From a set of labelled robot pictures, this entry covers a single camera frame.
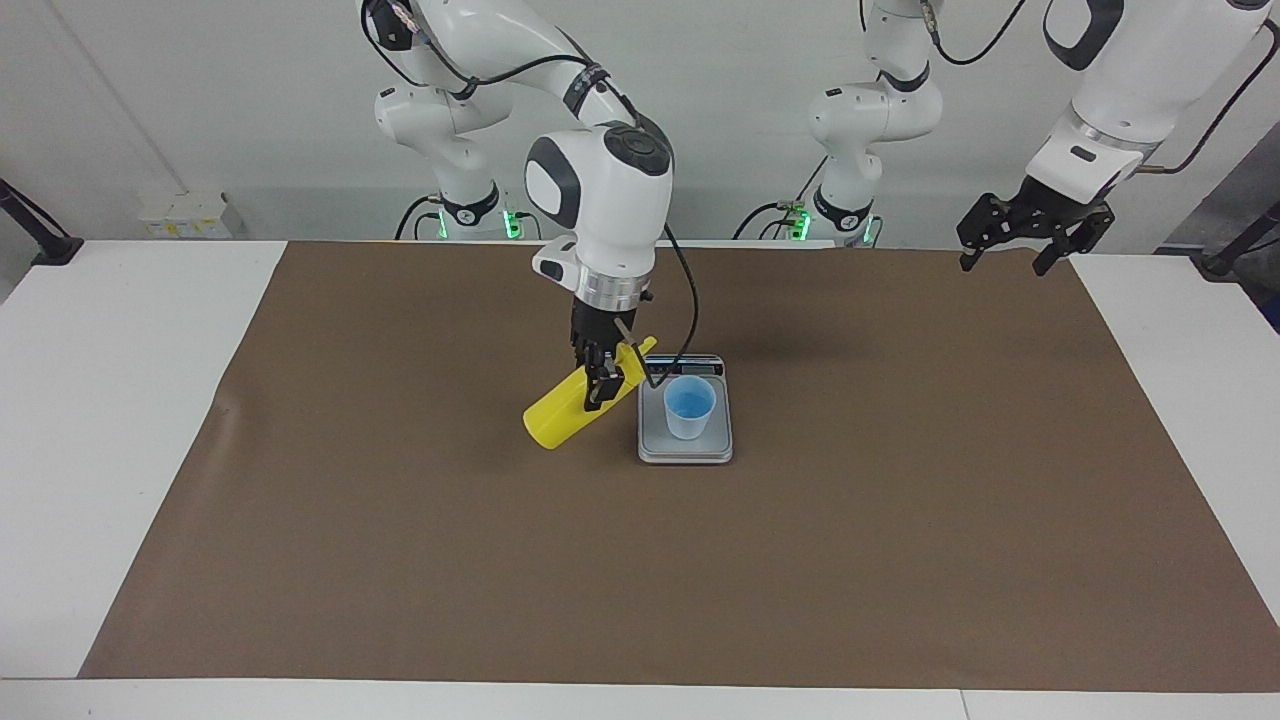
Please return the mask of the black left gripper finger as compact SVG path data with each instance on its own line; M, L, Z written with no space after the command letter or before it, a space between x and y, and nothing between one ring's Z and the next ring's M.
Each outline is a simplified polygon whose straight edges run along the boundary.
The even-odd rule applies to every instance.
M1039 251L1032 263L1032 269L1038 277L1044 277L1050 270L1065 258L1073 254L1087 251L1087 228L1055 228L1050 242Z
M995 193L983 193L956 225L963 247L960 268L972 272L982 255L1005 241L1005 204Z

